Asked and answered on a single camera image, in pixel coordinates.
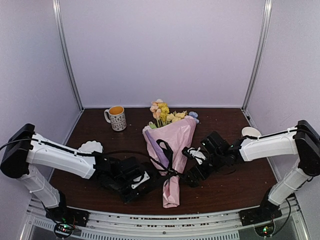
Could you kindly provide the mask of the black ribbon gold lettering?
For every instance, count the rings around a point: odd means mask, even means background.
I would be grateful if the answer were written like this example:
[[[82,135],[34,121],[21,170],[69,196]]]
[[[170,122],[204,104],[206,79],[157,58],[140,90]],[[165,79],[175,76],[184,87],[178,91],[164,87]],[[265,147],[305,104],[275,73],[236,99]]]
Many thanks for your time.
[[[169,146],[169,144],[162,139],[158,139],[158,140],[151,139],[150,144],[157,156],[157,160],[151,156],[149,158],[153,161],[153,163],[155,163],[157,166],[160,167],[158,171],[165,173],[165,175],[162,175],[157,180],[157,184],[158,185],[164,184],[166,181],[168,181],[172,177],[179,177],[181,179],[184,179],[185,175],[173,168],[174,152]]]

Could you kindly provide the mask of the purple wrapping paper sheet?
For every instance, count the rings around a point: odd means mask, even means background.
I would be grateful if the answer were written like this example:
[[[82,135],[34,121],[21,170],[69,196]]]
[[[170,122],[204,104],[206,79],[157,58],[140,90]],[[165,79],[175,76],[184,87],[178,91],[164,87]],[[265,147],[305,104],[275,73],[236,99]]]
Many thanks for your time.
[[[142,135],[146,142],[148,154],[157,163],[153,165],[158,170],[170,168],[182,174],[184,172],[187,157],[183,155],[184,147],[190,147],[197,121],[191,117],[185,118],[166,126],[152,129],[149,125],[142,130]],[[171,176],[163,183],[162,206],[164,208],[174,208],[180,205],[180,185],[179,176]]]

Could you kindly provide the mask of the bright yellow fake flower stem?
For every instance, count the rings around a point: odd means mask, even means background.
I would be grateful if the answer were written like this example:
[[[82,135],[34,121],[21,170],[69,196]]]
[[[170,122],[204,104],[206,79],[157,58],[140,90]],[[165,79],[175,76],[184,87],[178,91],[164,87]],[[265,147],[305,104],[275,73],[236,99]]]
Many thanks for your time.
[[[167,116],[170,112],[170,109],[168,107],[168,104],[165,102],[161,102],[158,104],[158,109],[160,110],[160,122],[162,126],[165,126],[167,124]]]

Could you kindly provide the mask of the peach fake flower stem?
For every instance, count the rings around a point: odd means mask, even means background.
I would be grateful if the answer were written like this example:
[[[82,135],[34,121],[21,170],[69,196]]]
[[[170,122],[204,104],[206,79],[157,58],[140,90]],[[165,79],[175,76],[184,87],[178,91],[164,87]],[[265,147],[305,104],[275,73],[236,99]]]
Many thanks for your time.
[[[161,115],[161,108],[159,104],[162,104],[164,101],[162,99],[157,99],[156,101],[151,102],[150,111],[152,112],[153,118],[156,120],[157,127],[160,127],[160,115]]]

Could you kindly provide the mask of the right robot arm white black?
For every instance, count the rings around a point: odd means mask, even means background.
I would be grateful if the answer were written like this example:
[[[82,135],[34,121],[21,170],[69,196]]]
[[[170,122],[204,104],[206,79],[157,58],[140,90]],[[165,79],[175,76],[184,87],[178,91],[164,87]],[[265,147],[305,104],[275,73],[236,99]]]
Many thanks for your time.
[[[320,174],[320,135],[306,121],[284,131],[269,135],[243,135],[229,144],[213,131],[201,141],[201,148],[185,147],[182,154],[197,161],[187,173],[185,180],[197,187],[199,180],[206,180],[211,173],[223,166],[284,155],[298,157],[292,170],[266,192],[264,200],[256,210],[259,220],[268,220],[294,191],[305,182]]]

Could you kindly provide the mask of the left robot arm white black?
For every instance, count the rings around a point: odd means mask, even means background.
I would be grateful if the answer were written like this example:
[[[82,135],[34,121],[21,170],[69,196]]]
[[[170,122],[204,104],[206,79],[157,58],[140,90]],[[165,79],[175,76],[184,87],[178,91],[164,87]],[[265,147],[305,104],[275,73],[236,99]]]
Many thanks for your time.
[[[104,188],[117,192],[124,203],[148,194],[166,181],[166,177],[149,162],[140,163],[134,156],[119,160],[113,152],[103,153],[100,144],[89,151],[70,148],[44,138],[29,123],[2,148],[5,150],[0,164],[2,173],[23,182],[61,222],[72,218],[66,197],[48,183],[36,165],[69,172],[87,180],[96,177]]]

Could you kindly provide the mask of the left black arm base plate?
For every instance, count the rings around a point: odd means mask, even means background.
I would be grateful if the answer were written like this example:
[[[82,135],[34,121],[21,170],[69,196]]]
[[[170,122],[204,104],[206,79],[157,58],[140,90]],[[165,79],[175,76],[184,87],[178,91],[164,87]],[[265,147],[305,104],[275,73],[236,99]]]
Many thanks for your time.
[[[46,208],[46,217],[55,223],[70,224],[77,227],[86,227],[90,213],[85,210],[67,208],[65,210]]]

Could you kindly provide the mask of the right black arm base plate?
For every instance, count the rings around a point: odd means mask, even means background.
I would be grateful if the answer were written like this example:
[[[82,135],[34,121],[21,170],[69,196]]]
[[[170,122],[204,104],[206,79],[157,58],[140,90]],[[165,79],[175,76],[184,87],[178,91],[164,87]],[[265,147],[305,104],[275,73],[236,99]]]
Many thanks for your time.
[[[282,216],[282,212],[279,209],[270,210],[261,207],[241,210],[238,214],[242,226],[256,225]]]

